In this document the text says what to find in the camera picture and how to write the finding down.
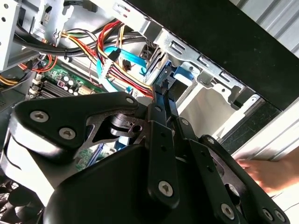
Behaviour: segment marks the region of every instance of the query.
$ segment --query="screw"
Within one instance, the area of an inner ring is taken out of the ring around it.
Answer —
[[[234,214],[233,210],[227,204],[221,204],[221,210],[222,210],[223,214],[230,220],[235,219],[235,214]]]
[[[272,215],[268,212],[268,210],[263,209],[263,212],[264,212],[264,214],[266,215],[266,217],[267,217],[269,220],[273,221],[273,217],[272,217]]]
[[[182,119],[182,122],[183,122],[184,125],[189,125],[189,122],[185,119]]]
[[[211,138],[207,138],[207,140],[210,142],[210,143],[212,143],[212,144],[214,144],[215,142],[214,142],[214,140],[213,139],[211,139]]]
[[[41,61],[41,65],[42,65],[43,67],[45,67],[45,66],[47,65],[47,62],[44,61],[44,60],[42,60],[42,61]]]
[[[64,127],[64,128],[61,128],[59,130],[59,135],[64,138],[64,139],[67,139],[67,140],[71,140],[73,138],[76,137],[76,133],[74,130],[68,128],[68,127]]]
[[[275,210],[276,216],[283,222],[285,222],[285,217],[277,210]]]
[[[155,109],[157,110],[157,111],[159,111],[159,112],[161,112],[162,110],[161,110],[161,108],[160,107],[158,107],[158,106],[155,106]]]
[[[160,181],[159,183],[159,191],[167,197],[171,197],[173,195],[172,186],[166,181]]]
[[[134,103],[134,100],[132,100],[131,98],[127,97],[126,99],[129,103],[133,104]]]
[[[30,118],[36,122],[43,123],[49,120],[48,114],[42,111],[33,111],[30,114]]]

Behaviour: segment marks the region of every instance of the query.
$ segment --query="fan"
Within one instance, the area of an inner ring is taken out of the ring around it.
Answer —
[[[37,197],[36,193],[19,186],[16,189],[10,187],[0,187],[0,194],[8,193],[7,200],[0,201],[1,221],[15,224],[37,220],[38,214],[43,208],[43,204]]]

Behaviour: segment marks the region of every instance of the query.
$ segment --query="sheet metal panel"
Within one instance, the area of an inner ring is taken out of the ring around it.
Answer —
[[[299,57],[298,0],[230,0]]]

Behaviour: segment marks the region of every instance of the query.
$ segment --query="black panel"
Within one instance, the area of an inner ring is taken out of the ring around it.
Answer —
[[[222,138],[221,145],[230,154],[234,153],[280,114],[280,110],[267,102],[261,102],[257,107]]]
[[[10,90],[0,93],[0,147],[2,148],[7,126],[10,118],[10,113],[13,106],[24,99],[24,95],[15,90]]]
[[[298,58],[228,0],[128,2],[279,109],[299,96]]]

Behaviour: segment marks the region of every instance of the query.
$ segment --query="cable connector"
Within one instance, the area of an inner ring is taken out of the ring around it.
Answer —
[[[125,71],[131,71],[132,65],[128,60],[122,60],[122,65]]]
[[[111,61],[116,62],[120,55],[121,55],[121,49],[117,49],[117,50],[112,51],[110,53],[110,55],[108,56],[108,58]]]
[[[93,13],[98,11],[98,6],[89,0],[83,0],[83,8]]]
[[[117,61],[119,56],[121,55],[121,49],[114,50],[108,56],[108,59],[105,61],[101,75],[106,77],[110,68]]]

